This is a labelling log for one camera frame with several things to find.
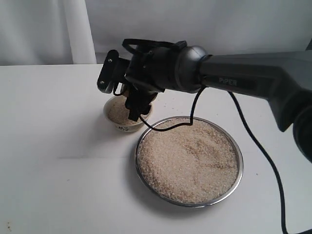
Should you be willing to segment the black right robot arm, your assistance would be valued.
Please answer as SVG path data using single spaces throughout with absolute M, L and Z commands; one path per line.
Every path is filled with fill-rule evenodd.
M 310 50 L 242 55 L 207 55 L 200 47 L 125 44 L 132 54 L 126 79 L 135 91 L 129 119 L 146 113 L 155 93 L 196 93 L 203 87 L 265 99 L 277 127 L 293 127 L 300 152 L 312 157 L 312 53 Z

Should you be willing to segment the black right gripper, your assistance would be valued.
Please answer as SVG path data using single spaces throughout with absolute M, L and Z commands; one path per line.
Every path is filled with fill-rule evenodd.
M 175 78 L 179 47 L 137 47 L 127 51 L 132 58 L 125 78 L 134 87 L 149 92 L 180 90 Z M 138 121 L 141 115 L 149 114 L 151 103 L 126 98 L 125 107 L 129 110 L 128 119 Z

